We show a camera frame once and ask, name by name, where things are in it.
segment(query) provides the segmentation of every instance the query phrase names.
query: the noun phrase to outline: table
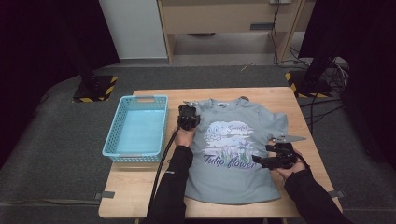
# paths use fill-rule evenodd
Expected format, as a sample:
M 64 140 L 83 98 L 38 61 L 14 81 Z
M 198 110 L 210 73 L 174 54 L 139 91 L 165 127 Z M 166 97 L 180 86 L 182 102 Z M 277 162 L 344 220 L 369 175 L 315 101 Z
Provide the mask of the table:
M 157 0 L 168 60 L 177 34 L 248 33 L 272 30 L 276 5 L 270 0 Z M 304 32 L 316 0 L 290 0 L 276 16 L 276 54 L 280 61 L 295 31 Z
M 301 151 L 311 165 L 315 179 L 327 191 L 333 190 L 332 183 L 323 166 L 318 150 L 306 126 L 303 114 L 294 93 L 288 87 L 273 88 L 226 88 L 226 89 L 186 89 L 186 90 L 149 90 L 136 91 L 134 95 L 168 95 L 169 114 L 166 128 L 165 144 L 169 141 L 172 131 L 177 125 L 178 106 L 183 100 L 196 101 L 204 99 L 233 100 L 246 96 L 251 102 L 259 103 L 271 112 L 283 112 L 288 116 L 289 134 L 305 136 L 306 140 L 293 143 Z M 173 155 L 175 146 L 171 146 L 166 161 Z M 99 215 L 111 217 L 145 217 L 149 205 L 155 173 L 158 164 L 113 163 L 108 175 L 105 191 L 115 192 L 114 198 L 103 198 L 99 207 Z M 245 205 L 224 205 L 201 203 L 185 198 L 187 218 L 242 218 L 242 217 L 299 217 L 294 202 L 283 188 L 283 179 L 272 172 L 273 179 L 281 194 L 281 199 L 266 203 Z

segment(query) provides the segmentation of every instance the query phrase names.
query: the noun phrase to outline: hand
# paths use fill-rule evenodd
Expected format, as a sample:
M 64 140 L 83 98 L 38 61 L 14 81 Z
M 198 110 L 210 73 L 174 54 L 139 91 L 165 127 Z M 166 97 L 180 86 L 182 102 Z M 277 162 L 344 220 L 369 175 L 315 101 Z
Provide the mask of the hand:
M 190 129 L 189 131 L 186 131 L 182 128 L 178 130 L 178 133 L 175 137 L 175 144 L 176 146 L 184 146 L 184 147 L 190 147 L 192 144 L 192 139 L 194 138 L 196 132 L 196 128 Z
M 299 152 L 296 149 L 294 149 L 294 152 L 299 155 L 302 155 L 301 152 Z M 275 171 L 278 172 L 285 179 L 287 179 L 291 174 L 297 173 L 302 170 L 305 170 L 305 165 L 299 158 L 297 158 L 297 162 L 294 163 L 294 165 L 292 167 L 290 167 L 289 169 L 283 169 L 283 168 L 275 169 Z

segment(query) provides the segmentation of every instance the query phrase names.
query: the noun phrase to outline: white wall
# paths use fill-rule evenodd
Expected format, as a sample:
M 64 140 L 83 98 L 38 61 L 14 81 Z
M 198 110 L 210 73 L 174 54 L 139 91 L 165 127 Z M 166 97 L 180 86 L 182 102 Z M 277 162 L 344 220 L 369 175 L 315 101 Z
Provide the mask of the white wall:
M 99 0 L 120 59 L 167 58 L 157 0 Z

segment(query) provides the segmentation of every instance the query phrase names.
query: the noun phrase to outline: power strip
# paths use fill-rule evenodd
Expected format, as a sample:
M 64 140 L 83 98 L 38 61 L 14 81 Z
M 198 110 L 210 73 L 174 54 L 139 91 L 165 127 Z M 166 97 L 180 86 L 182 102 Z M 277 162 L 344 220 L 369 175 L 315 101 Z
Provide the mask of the power strip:
M 270 4 L 289 4 L 291 0 L 270 0 Z

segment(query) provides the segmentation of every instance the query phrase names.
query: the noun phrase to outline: gray carpet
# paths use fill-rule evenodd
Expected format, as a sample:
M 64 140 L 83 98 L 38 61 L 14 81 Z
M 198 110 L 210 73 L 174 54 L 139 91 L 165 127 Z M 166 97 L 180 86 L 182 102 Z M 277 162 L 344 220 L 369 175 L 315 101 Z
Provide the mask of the gray carpet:
M 72 103 L 80 79 L 52 87 L 43 96 L 29 127 L 0 170 L 0 223 L 133 223 L 102 219 L 98 205 L 27 203 L 69 199 L 95 203 L 111 165 L 102 148 L 121 96 L 137 90 L 287 86 L 276 66 L 109 67 L 98 75 L 118 78 L 107 102 Z M 300 104 L 312 99 L 299 99 Z M 340 102 L 314 106 L 322 114 Z M 303 107 L 309 116 L 309 106 Z M 396 171 L 375 163 L 362 149 L 343 109 L 314 125 L 314 140 L 331 181 L 346 193 L 341 199 L 355 223 L 396 223 Z M 299 218 L 289 223 L 304 223 Z

